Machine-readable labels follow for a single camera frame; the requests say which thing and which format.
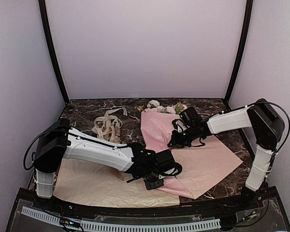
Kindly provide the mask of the cream printed ribbon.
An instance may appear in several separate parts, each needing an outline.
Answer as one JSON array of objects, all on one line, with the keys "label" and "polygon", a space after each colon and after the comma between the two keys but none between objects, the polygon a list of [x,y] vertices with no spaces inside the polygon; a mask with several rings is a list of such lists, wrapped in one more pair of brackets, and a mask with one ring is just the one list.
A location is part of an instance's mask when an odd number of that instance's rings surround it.
[{"label": "cream printed ribbon", "polygon": [[103,133],[105,131],[106,128],[108,128],[109,126],[115,126],[115,127],[122,127],[123,125],[123,121],[120,120],[117,116],[113,115],[113,113],[117,112],[117,111],[123,111],[123,116],[127,116],[128,112],[126,110],[126,108],[121,107],[118,109],[113,109],[113,110],[107,110],[104,114],[104,116],[100,116],[97,117],[94,120],[94,126],[91,129],[91,131],[93,133],[95,133],[97,135],[98,138],[103,139]]}]

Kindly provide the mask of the pink wrapping paper sheet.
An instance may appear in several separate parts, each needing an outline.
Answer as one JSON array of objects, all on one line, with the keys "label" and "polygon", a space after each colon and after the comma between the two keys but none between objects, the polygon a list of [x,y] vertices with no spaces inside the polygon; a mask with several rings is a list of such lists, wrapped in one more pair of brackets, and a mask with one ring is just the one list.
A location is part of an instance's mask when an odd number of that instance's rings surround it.
[{"label": "pink wrapping paper sheet", "polygon": [[[166,150],[174,129],[172,121],[178,118],[174,114],[142,112],[141,132],[146,148],[156,153]],[[183,170],[176,177],[166,177],[159,190],[197,199],[242,164],[242,160],[213,135],[206,138],[205,146],[197,147],[197,143],[194,141],[190,148],[171,150]]]}]

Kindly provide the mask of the tan satin ribbon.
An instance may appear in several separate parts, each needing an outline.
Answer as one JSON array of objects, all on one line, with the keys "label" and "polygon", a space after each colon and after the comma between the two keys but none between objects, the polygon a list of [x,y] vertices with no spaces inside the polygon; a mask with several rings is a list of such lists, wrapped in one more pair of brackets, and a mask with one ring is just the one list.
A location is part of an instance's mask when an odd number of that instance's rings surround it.
[{"label": "tan satin ribbon", "polygon": [[115,127],[115,126],[109,126],[108,128],[105,129],[103,133],[103,138],[106,141],[109,141],[111,143],[120,143],[120,127]]}]

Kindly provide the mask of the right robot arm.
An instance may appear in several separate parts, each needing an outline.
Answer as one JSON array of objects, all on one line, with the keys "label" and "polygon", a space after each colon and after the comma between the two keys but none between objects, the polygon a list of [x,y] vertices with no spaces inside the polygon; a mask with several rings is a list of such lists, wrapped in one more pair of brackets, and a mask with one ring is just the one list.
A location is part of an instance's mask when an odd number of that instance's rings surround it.
[{"label": "right robot arm", "polygon": [[255,154],[250,173],[245,182],[243,195],[237,198],[237,206],[247,210],[256,201],[257,192],[268,174],[274,160],[290,135],[290,117],[280,105],[264,98],[251,104],[221,111],[203,119],[194,107],[180,113],[172,121],[174,130],[168,143],[169,148],[192,147],[198,139],[204,146],[209,136],[232,130],[250,130],[254,136]]}]

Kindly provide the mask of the pink fake flower bunch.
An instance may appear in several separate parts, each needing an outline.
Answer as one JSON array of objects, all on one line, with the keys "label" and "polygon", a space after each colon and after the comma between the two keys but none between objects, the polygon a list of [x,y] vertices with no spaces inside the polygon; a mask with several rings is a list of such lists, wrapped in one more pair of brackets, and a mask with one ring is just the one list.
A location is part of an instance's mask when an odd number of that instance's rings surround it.
[{"label": "pink fake flower bunch", "polygon": [[155,113],[158,113],[159,111],[158,111],[158,109],[157,108],[145,108],[145,106],[144,105],[140,105],[140,106],[138,106],[137,107],[137,110],[138,110],[138,112],[145,112],[145,113],[147,113],[147,112],[155,112]]}]

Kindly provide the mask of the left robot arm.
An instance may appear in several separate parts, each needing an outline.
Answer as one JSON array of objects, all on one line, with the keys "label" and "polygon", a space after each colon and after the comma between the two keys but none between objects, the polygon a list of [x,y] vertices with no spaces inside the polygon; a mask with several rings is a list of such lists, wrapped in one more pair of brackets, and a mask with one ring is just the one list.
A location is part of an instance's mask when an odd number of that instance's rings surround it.
[{"label": "left robot arm", "polygon": [[31,168],[36,171],[36,194],[40,197],[40,204],[48,211],[58,207],[53,185],[62,159],[88,161],[131,174],[132,181],[143,179],[147,190],[164,185],[154,152],[146,150],[140,143],[118,144],[89,136],[70,127],[67,119],[59,119],[36,136],[26,155],[34,144],[37,147]]}]

